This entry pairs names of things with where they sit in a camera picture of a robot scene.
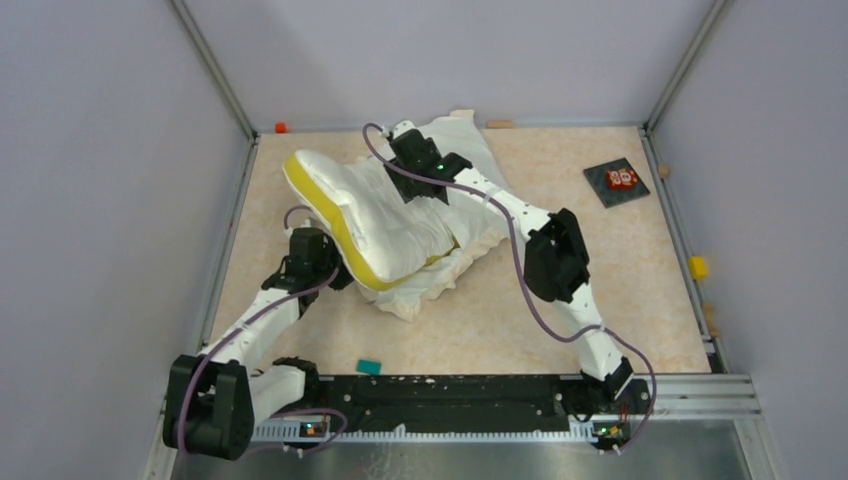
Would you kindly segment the white ruffled pillowcase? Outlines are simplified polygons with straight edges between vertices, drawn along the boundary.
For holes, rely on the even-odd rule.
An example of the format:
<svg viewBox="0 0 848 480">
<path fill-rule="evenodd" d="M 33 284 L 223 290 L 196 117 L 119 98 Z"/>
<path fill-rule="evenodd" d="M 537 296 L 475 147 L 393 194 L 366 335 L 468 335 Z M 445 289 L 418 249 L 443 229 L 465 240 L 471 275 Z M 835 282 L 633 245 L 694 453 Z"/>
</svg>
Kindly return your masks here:
<svg viewBox="0 0 848 480">
<path fill-rule="evenodd" d="M 456 152 L 469 159 L 474 167 L 494 183 L 493 189 L 508 188 L 494 154 L 475 125 L 474 110 L 453 110 L 446 116 L 422 125 L 420 130 L 424 136 L 435 140 L 441 152 Z M 455 246 L 403 283 L 388 290 L 358 287 L 370 304 L 407 322 L 413 322 L 427 302 L 454 289 L 458 278 L 473 262 L 506 237 L 503 230 L 488 220 L 439 200 L 424 198 L 422 201 L 430 205 L 426 209 L 426 219 L 445 227 L 453 236 Z"/>
</svg>

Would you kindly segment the white pillow yellow edge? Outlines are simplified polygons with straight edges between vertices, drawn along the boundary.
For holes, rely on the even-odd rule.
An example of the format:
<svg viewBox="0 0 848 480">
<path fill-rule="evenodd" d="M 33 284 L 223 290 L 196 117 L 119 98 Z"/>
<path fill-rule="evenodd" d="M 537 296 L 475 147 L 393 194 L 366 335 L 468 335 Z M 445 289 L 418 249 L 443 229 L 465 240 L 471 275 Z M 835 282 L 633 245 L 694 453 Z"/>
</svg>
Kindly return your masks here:
<svg viewBox="0 0 848 480">
<path fill-rule="evenodd" d="M 299 149 L 282 169 L 300 201 L 328 229 L 354 279 L 370 290 L 407 281 L 464 242 L 464 232 L 452 230 L 443 202 L 404 201 L 373 157 L 344 164 Z"/>
</svg>

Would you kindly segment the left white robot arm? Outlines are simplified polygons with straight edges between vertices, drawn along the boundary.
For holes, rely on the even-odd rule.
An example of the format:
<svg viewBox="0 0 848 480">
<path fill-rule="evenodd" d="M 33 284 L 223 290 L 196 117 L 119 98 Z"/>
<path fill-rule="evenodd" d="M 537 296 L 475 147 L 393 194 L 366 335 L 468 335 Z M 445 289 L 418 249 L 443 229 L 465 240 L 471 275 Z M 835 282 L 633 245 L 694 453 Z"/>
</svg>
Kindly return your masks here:
<svg viewBox="0 0 848 480">
<path fill-rule="evenodd" d="M 247 450 L 256 425 L 280 409 L 314 410 L 321 397 L 314 363 L 282 360 L 258 376 L 252 373 L 322 290 L 342 290 L 351 281 L 328 233 L 316 227 L 294 229 L 288 254 L 244 314 L 221 338 L 171 364 L 163 443 L 182 453 L 236 460 Z"/>
</svg>

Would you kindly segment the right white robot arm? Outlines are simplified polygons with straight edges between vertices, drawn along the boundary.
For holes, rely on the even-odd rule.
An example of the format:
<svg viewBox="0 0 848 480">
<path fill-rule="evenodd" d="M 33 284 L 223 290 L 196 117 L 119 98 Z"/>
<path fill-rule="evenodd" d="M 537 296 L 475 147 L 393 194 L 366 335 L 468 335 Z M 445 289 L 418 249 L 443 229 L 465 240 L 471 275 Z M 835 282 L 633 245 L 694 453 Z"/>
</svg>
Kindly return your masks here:
<svg viewBox="0 0 848 480">
<path fill-rule="evenodd" d="M 612 412 L 627 397 L 634 372 L 605 326 L 590 285 L 590 258 L 576 215 L 532 206 L 502 189 L 472 162 L 440 148 L 409 121 L 385 133 L 393 158 L 385 161 L 406 200 L 435 198 L 485 218 L 511 244 L 519 287 L 534 318 L 552 338 L 575 344 L 589 404 Z M 556 333 L 535 303 L 552 305 L 568 333 Z"/>
</svg>

